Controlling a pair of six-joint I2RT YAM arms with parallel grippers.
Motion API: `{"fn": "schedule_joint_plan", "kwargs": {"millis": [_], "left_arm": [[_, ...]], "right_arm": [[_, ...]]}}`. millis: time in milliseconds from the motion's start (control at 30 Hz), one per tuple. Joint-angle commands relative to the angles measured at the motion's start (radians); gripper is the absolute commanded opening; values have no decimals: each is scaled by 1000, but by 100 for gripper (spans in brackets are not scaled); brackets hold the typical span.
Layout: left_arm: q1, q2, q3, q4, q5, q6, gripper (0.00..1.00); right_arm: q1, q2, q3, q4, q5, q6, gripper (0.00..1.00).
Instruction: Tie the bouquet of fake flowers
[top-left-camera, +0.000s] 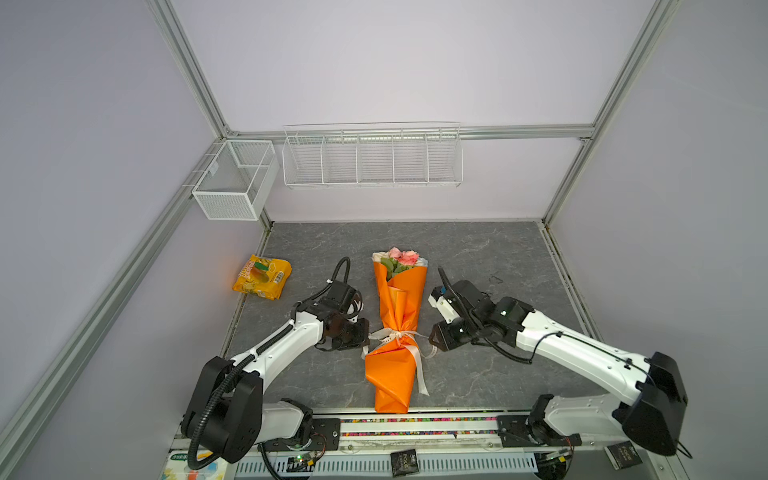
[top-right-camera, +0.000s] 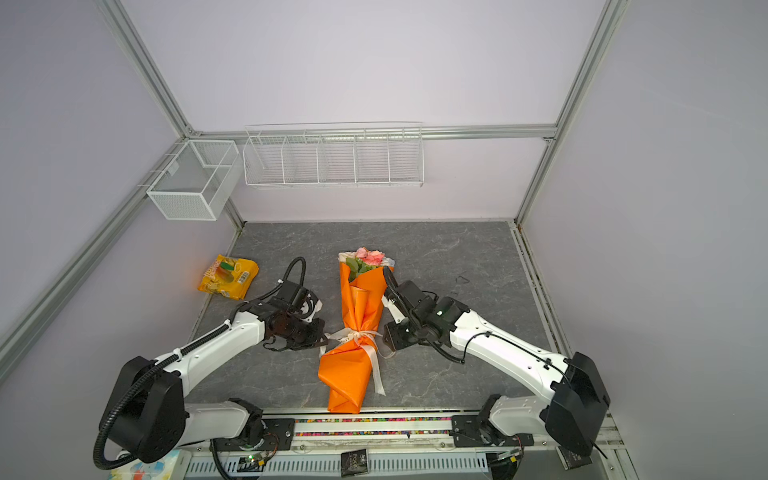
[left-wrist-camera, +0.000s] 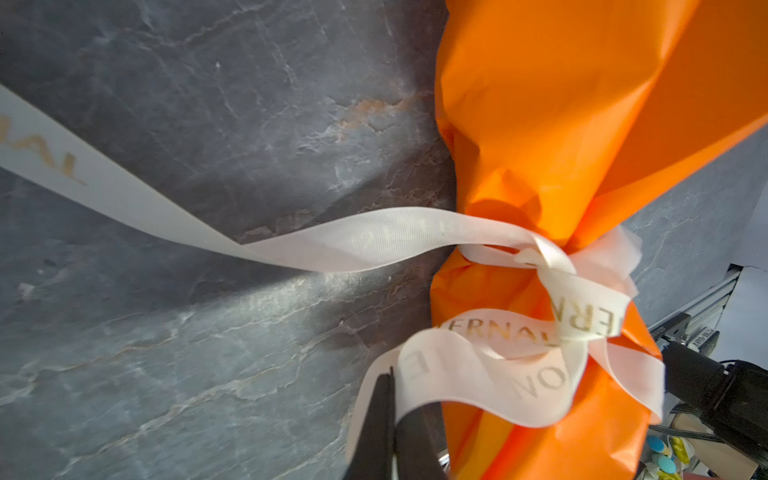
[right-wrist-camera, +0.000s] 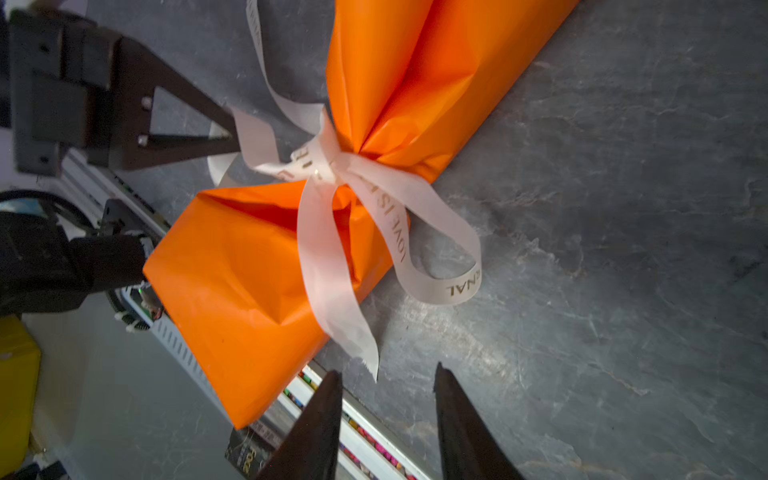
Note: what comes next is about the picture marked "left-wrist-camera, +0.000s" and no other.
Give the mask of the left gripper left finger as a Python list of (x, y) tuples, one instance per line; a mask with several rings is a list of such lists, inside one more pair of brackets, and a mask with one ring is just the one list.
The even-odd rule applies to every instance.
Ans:
[(395, 386), (391, 373), (380, 375), (344, 480), (391, 480), (395, 441)]

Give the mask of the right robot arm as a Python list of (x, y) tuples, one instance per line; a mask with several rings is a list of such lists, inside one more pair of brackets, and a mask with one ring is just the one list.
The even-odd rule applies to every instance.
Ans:
[(767, 463), (767, 371), (736, 360), (728, 365), (682, 344), (662, 351), (668, 393), (700, 412), (724, 443)]

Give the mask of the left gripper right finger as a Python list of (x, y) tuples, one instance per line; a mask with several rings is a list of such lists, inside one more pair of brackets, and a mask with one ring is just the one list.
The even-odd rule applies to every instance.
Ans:
[(403, 416), (395, 428), (394, 455), (399, 480), (447, 480), (433, 447), (421, 408)]

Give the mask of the orange wrapping paper sheet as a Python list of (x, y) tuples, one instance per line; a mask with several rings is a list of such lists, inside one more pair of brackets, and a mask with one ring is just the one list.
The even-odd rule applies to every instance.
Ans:
[[(767, 1), (445, 1), (436, 123), (457, 210), (573, 253), (767, 122)], [(530, 270), (455, 250), (433, 325), (552, 319)], [(651, 419), (590, 359), (568, 415), (530, 429), (442, 404), (456, 479), (632, 479)]]

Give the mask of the white ribbon gold lettering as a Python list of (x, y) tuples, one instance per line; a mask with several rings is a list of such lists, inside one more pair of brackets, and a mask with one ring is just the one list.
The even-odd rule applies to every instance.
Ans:
[[(361, 211), (450, 208), (423, 88), (297, 105), (252, 82), (24, 98), (249, 243)], [(5, 479), (334, 479), (370, 361), (429, 322), (438, 250), (311, 274), (166, 242), (1, 176)]]

